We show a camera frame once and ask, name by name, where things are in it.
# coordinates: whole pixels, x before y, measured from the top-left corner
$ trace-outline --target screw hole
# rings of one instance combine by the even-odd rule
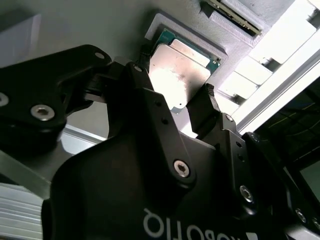
[[[241,145],[240,142],[236,141],[235,143],[236,143],[236,145],[237,145],[239,148],[242,148],[242,145]]]
[[[38,114],[40,114],[41,116],[47,116],[49,114],[48,110],[44,109],[44,108],[39,108],[36,110],[36,112]]]
[[[100,59],[105,59],[105,56],[100,52],[96,52],[94,55]]]
[[[165,118],[162,118],[161,119],[161,122],[164,124],[164,125],[168,125],[168,120],[167,119],[165,119]]]
[[[238,156],[238,159],[239,159],[241,162],[244,162],[244,161],[245,161],[245,159],[244,159],[244,157],[243,157],[242,155],[238,154],[237,156]]]

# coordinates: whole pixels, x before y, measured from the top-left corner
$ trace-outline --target white surface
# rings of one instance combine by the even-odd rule
[[[220,111],[226,114],[233,114],[238,108],[239,105],[234,103],[233,101],[230,101],[229,99],[219,95],[214,95],[216,102],[218,103],[218,106],[220,108]]]
[[[257,85],[262,85],[272,75],[269,69],[250,56],[246,56],[234,71]]]
[[[219,90],[229,96],[235,96],[237,94],[244,99],[248,99],[257,90],[257,88],[258,86],[252,81],[249,81],[237,72],[233,72],[224,81]]]
[[[309,0],[317,9],[320,9],[320,0]]]

